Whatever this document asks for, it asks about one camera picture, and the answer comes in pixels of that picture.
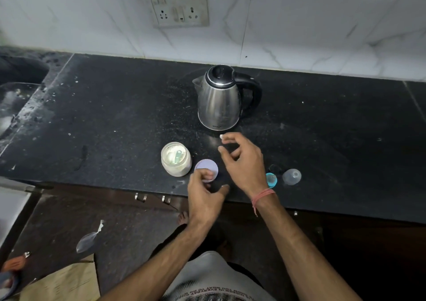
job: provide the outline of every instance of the kettle lid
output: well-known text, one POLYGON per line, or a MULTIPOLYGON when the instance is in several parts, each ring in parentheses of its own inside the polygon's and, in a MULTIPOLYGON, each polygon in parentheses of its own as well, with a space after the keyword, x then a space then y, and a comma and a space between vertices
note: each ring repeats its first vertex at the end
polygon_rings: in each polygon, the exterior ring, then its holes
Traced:
POLYGON ((234 69, 228 65, 216 65, 206 72, 207 83, 215 88, 226 89, 234 85, 234 69))

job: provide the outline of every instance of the granite countertop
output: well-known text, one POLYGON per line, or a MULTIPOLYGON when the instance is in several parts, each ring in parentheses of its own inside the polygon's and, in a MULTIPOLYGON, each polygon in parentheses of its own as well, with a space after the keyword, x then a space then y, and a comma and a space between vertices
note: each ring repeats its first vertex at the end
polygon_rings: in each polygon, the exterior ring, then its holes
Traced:
MULTIPOLYGON (((192 80, 208 65, 60 56, 60 71, 3 139, 1 176, 186 196, 189 175, 168 175, 160 160, 178 141, 193 165, 216 161, 213 189, 231 183, 219 134, 197 117, 192 80)), ((285 207, 426 223, 423 83, 236 70, 260 81, 263 98, 234 131, 262 149, 266 169, 302 173, 295 186, 279 177, 285 207)), ((249 202, 235 187, 228 199, 249 202)))

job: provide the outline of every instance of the kettle handle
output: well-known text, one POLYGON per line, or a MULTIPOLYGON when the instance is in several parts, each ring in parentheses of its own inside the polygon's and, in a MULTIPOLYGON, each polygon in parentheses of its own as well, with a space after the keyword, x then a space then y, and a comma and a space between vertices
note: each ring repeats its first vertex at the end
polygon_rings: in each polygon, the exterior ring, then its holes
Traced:
POLYGON ((262 89, 260 88, 260 84, 254 80, 254 78, 245 73, 234 72, 234 80, 240 90, 241 97, 243 94, 242 89, 249 89, 253 92, 251 103, 241 111, 241 117, 244 118, 249 116, 253 110, 259 106, 260 100, 262 99, 262 89))

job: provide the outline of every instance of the kitchen sink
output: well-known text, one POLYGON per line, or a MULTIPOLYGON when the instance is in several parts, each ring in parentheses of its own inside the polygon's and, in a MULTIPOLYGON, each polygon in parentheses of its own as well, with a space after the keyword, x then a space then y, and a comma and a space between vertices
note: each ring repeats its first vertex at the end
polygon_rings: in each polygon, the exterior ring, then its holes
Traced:
POLYGON ((41 61, 0 56, 0 139, 9 135, 14 118, 48 72, 48 65, 41 61))

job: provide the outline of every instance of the electric kettle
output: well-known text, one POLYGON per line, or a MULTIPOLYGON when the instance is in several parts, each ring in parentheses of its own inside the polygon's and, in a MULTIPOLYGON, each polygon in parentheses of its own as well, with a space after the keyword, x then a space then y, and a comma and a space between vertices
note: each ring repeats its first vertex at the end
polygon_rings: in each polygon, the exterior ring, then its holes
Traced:
POLYGON ((211 67, 192 81, 198 93, 198 118, 205 127, 224 131, 232 128, 259 105, 262 89, 248 74, 235 72, 228 65, 211 67), (253 92, 247 107, 242 107, 243 89, 253 92))

